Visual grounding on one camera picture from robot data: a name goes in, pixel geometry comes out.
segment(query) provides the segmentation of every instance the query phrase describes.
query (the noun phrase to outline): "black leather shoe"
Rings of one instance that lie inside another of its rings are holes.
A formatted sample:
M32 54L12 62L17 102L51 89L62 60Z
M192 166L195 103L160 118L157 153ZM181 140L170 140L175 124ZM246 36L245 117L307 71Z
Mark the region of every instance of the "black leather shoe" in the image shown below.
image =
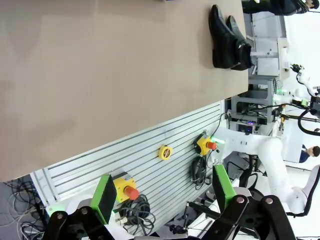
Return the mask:
M239 41L225 24L218 5L213 5L209 14L209 28L213 39L212 62L215 68L229 69L239 64L235 51Z
M229 16L228 20L226 21L226 25L228 28L233 32L237 40L241 43L238 47L238 50L235 51L236 59L240 63L237 66L232 67L232 70L243 71L251 68L252 61L251 61L251 45L247 43L246 38L242 35L237 25L237 22L233 16Z

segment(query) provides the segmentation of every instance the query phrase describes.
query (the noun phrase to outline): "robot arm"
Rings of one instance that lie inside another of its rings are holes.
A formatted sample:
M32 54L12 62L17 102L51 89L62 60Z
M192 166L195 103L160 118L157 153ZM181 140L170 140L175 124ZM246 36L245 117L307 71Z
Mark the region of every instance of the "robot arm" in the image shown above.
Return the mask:
M302 84L306 87L309 95L311 97L316 97L317 92L313 89L313 87L309 84L310 76L306 74L305 68L298 64L292 64L291 69L297 73L296 80L299 84ZM299 91L296 91L297 97L302 97Z
M225 145L223 150L220 149L223 152L222 156L215 156L217 153L212 153L213 158L224 159L233 151L258 155L267 172L271 194L277 196L282 203L286 203L293 214L301 214L305 211L308 197L312 198L319 182L319 165L312 170L304 188L292 186L282 159L282 142L279 138L245 134L224 128L219 129L214 137L224 140Z

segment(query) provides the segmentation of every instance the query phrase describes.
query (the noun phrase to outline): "metal frame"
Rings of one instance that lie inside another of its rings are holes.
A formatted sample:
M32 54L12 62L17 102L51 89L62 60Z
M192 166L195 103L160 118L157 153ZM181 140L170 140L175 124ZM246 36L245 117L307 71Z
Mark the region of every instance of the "metal frame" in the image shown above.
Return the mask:
M265 75L252 75L249 77L249 84L254 85L267 85L267 97L266 98L250 98L250 97L240 97L233 96L231 98L231 117L239 120L247 120L252 122L257 122L258 116L249 116L244 114L239 114L237 112L237 104L239 102L242 103L252 103L252 104L260 104L264 106L270 106L273 104L273 95L274 95L274 85L273 81L276 76L265 76ZM272 122L272 108L266 109L266 120L267 123Z
M193 140L204 130L213 133L222 113L224 101L216 102L37 170L31 174L32 180L50 214L65 210L79 196L92 195L102 174L127 172L148 198L156 216L156 231L208 188L196 191L190 179L190 164L196 156ZM158 158L162 145L173 148L169 160Z

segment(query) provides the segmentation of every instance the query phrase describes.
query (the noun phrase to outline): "electrical wire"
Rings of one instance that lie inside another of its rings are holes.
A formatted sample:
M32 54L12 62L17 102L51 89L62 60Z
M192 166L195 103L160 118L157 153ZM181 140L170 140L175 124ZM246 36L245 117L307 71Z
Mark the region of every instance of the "electrical wire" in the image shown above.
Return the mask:
M191 163L191 181L195 184L195 190L201 189L206 184L207 162L205 156L197 156Z
M304 85L302 82L299 81L299 76L300 76L299 74L297 74L297 75L295 76L296 81L297 81L299 84Z
M220 127L220 123L221 123L221 118L223 115L225 115L226 113L221 113L220 118L219 118L219 123L218 126L216 127L216 129L214 130L214 132L211 134L211 138L215 135L215 133L217 132L218 128Z
M297 109L291 109L291 110L285 111L285 113L292 112L292 111L296 111L296 110L297 110Z
M250 164L250 162L247 160L247 159L245 159L245 158L242 158L243 160L245 160L248 164ZM259 168L257 168L257 170L255 171L255 170L253 170L253 172L255 172L255 173L261 173L262 175L265 175L265 173L264 172L262 172Z
M264 106L264 107L250 108L249 111L262 110L262 109L275 108L275 107L282 107L282 106L285 106L285 105L293 106L293 107L296 107L298 109L305 109L302 106L297 106L297 105L294 105L294 104L291 104L291 103L283 103L283 104L279 104L279 105L269 105L269 106Z
M115 209L114 212L119 212L121 217L127 218L125 225L136 226L136 229L132 235L135 235L139 227L141 227L143 234L147 236L152 233L156 222L156 216L151 213L150 210L150 204L146 195L140 194L136 200L124 202L122 206L118 209Z
M320 238L320 236L296 236L296 238Z
M211 166L208 165L209 158L210 158L210 155L211 155L212 152L213 152L213 150L211 150L211 152L208 154L208 156L206 156L206 161L205 161L206 162L206 167L209 168L209 169L213 168L213 166L211 167Z
M303 113L301 113L301 115L298 117L298 127L299 129L304 132L305 134L309 134L309 135L313 135L313 136L320 136L320 132L316 132L316 131L310 131L305 129L302 124L301 124L301 120L303 119L303 117L309 113L309 110L305 110Z
M193 227L186 227L186 229L193 229L193 230L199 230L199 231L204 231L204 232L208 231L208 230L198 229L198 228L193 228Z
M32 181L24 181L24 177L3 182L11 188L12 194L7 199L8 214L12 221L0 225L0 228L10 226L16 223L16 231L20 240L40 240L45 231L41 216L49 218L45 213L45 207L42 205L40 197ZM26 208L21 210L17 204L26 204ZM34 220L23 221L24 217L31 216Z
M311 94L311 92L309 91L308 88L307 88L306 90L307 90L308 94L309 94L311 97L314 97L314 96Z

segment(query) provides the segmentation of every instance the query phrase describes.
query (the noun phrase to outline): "screw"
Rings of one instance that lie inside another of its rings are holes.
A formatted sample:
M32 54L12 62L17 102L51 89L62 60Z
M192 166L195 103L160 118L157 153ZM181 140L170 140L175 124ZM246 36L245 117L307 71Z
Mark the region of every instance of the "screw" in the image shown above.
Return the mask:
M274 201L271 198L265 200L266 204L272 204Z
M87 214L88 213L88 210L86 208L82 208L81 209L81 213L84 215L84 214Z
M242 204L242 203L245 202L245 200L244 200L243 197L238 197L238 198L236 199L236 202L239 203L239 204Z

